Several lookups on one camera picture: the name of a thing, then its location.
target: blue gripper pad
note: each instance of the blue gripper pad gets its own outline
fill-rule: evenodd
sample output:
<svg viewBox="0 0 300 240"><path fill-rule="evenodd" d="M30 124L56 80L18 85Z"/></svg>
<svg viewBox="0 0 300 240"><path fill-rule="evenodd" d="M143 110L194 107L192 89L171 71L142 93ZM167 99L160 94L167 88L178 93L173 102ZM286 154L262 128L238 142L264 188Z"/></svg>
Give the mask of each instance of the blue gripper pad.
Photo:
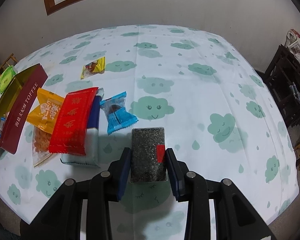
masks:
<svg viewBox="0 0 300 240"><path fill-rule="evenodd" d="M118 192L117 192L117 198L119 201L124 195L124 191L126 189L128 176L130 172L131 150L129 148L125 148L123 150L123 153L120 158L120 162L123 162L123 164L122 164L122 172L119 177Z"/></svg>
<svg viewBox="0 0 300 240"><path fill-rule="evenodd" d="M167 172L168 172L169 181L171 185L171 190L174 197L178 201L178 199L180 198L180 192L179 192L180 183L178 181L178 176L175 169L175 166L178 165L178 162L171 148L166 150L165 157L166 157L166 166L167 166Z"/></svg>

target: yellow candy wrapper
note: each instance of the yellow candy wrapper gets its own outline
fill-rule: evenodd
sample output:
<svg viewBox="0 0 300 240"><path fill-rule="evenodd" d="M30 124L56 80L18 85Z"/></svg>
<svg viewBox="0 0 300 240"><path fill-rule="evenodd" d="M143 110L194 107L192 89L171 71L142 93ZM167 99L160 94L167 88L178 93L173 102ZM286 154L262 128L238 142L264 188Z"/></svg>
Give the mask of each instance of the yellow candy wrapper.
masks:
<svg viewBox="0 0 300 240"><path fill-rule="evenodd" d="M38 127L42 131L52 134L65 99L42 88L38 88L37 98L39 100L39 105L28 114L27 122Z"/></svg>
<svg viewBox="0 0 300 240"><path fill-rule="evenodd" d="M104 71L105 65L106 65L105 57L99 58L87 65L84 65L82 68L80 79L84 79L84 78L93 76L97 73L101 73L102 71Z"/></svg>

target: dried meat snack bag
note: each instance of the dried meat snack bag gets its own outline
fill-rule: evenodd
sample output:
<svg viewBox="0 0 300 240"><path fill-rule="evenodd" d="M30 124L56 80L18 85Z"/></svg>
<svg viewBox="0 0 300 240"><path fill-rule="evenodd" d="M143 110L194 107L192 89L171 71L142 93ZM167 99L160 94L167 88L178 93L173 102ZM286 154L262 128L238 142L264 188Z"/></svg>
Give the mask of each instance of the dried meat snack bag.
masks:
<svg viewBox="0 0 300 240"><path fill-rule="evenodd" d="M28 114L27 122L38 127L42 131L52 134L65 99L42 88L38 88L37 98L39 106Z"/></svg>
<svg viewBox="0 0 300 240"><path fill-rule="evenodd" d="M32 137L32 160L34 167L51 156L51 153L48 150L50 139L51 134L34 127Z"/></svg>
<svg viewBox="0 0 300 240"><path fill-rule="evenodd" d="M50 140L50 153L86 155L88 117L97 90L88 88L66 95Z"/></svg>

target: blue snack wrapper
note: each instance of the blue snack wrapper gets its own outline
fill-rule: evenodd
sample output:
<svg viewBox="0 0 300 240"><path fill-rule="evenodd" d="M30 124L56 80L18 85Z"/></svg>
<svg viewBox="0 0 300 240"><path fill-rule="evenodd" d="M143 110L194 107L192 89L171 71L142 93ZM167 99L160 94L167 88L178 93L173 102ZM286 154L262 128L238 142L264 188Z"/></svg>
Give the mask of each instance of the blue snack wrapper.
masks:
<svg viewBox="0 0 300 240"><path fill-rule="evenodd" d="M100 107L105 111L108 120L108 134L138 122L138 118L126 110L126 96L127 92L123 92L100 102Z"/></svg>
<svg viewBox="0 0 300 240"><path fill-rule="evenodd" d="M103 97L103 89L99 88L95 96L87 124L86 138L84 142L85 156L61 154L60 161L69 165L87 165L98 167L98 135L99 135L99 117L100 101Z"/></svg>

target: plastic wrapper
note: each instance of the plastic wrapper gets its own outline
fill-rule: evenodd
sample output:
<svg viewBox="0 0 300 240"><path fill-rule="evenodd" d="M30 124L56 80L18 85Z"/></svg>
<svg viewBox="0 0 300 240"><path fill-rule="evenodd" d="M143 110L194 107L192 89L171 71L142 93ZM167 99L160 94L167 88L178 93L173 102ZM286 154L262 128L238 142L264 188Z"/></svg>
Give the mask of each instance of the plastic wrapper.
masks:
<svg viewBox="0 0 300 240"><path fill-rule="evenodd" d="M2 130L3 130L6 120L7 120L6 115L3 115L3 117L1 117L1 119L0 119L0 138L1 138Z"/></svg>
<svg viewBox="0 0 300 240"><path fill-rule="evenodd" d="M103 88L98 89L98 93L93 100L91 107L86 138L84 142L84 150L86 155L61 154L61 162L69 165L98 167L98 135L99 135L99 116L100 101L103 97Z"/></svg>
<svg viewBox="0 0 300 240"><path fill-rule="evenodd" d="M123 92L100 102L100 107L105 111L108 120L108 134L138 122L138 118L126 110L126 96L127 93Z"/></svg>
<svg viewBox="0 0 300 240"><path fill-rule="evenodd" d="M86 155L88 117L97 90L88 88L66 95L50 140L51 153Z"/></svg>
<svg viewBox="0 0 300 240"><path fill-rule="evenodd" d="M13 77L18 73L13 65L8 66L6 70L0 76L0 94L2 94Z"/></svg>
<svg viewBox="0 0 300 240"><path fill-rule="evenodd" d="M52 134L65 99L42 88L38 88L37 98L39 105L28 114L27 122Z"/></svg>
<svg viewBox="0 0 300 240"><path fill-rule="evenodd" d="M101 73L104 71L106 65L106 58L102 57L95 61L90 62L87 65L84 65L81 72L81 78L84 79L95 74Z"/></svg>
<svg viewBox="0 0 300 240"><path fill-rule="evenodd" d="M32 137L32 160L33 166L37 166L51 156L49 143L51 134L34 127Z"/></svg>

